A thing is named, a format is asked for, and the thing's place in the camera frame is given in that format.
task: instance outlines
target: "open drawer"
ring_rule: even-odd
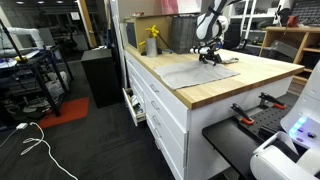
[[[141,110],[139,112],[136,107],[133,107],[132,102],[131,102],[132,98],[130,96],[130,94],[133,94],[131,88],[129,88],[129,89],[122,88],[122,93],[123,93],[126,105],[129,108],[129,112],[130,112],[130,114],[132,116],[133,122],[134,122],[134,124],[136,126],[138,126],[139,122],[146,120],[145,109],[143,109],[141,107]]]

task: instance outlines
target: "gray carpet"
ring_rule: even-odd
[[[89,97],[89,114],[44,130],[60,165],[84,180],[174,179],[149,129],[136,128],[123,103],[97,109],[81,63],[70,63],[70,67],[75,80],[66,101]],[[0,133],[0,143],[10,132]],[[40,131],[29,126],[0,148],[0,179],[72,179],[54,164],[44,144],[20,155],[30,146],[22,143],[24,139],[40,136]]]

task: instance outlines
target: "gray mat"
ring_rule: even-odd
[[[205,84],[240,74],[225,68],[221,64],[213,66],[210,63],[204,64],[200,61],[162,66],[156,68],[155,72],[173,90]]]

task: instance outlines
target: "white cable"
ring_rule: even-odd
[[[43,143],[45,143],[45,144],[48,146],[48,154],[49,154],[50,158],[56,163],[56,165],[57,165],[61,170],[63,170],[65,173],[67,173],[70,177],[72,177],[72,178],[75,179],[75,180],[78,180],[77,177],[75,177],[74,175],[72,175],[71,173],[69,173],[66,169],[64,169],[63,167],[61,167],[60,164],[57,162],[57,160],[55,160],[55,159],[53,158],[53,156],[51,155],[51,147],[50,147],[49,143],[48,143],[47,141],[43,140],[43,139],[44,139],[44,133],[43,133],[43,130],[41,129],[41,127],[40,127],[37,123],[35,123],[35,122],[31,122],[30,125],[36,125],[36,126],[38,126],[38,128],[39,128],[40,131],[41,131],[42,137],[41,137],[41,139],[28,138],[28,139],[24,140],[23,143],[28,143],[28,142],[32,142],[32,141],[36,141],[36,143],[35,143],[34,145],[28,147],[28,148],[25,149],[24,151],[22,151],[21,155],[26,154],[26,153],[29,152],[32,148],[34,148],[35,146],[37,146],[37,145],[39,145],[40,143],[43,142]]]
[[[7,138],[3,141],[3,143],[0,145],[0,148],[8,141],[8,139],[17,131],[18,129],[14,130]]]

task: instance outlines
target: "pink object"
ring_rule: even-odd
[[[161,0],[162,14],[178,14],[177,0]]]

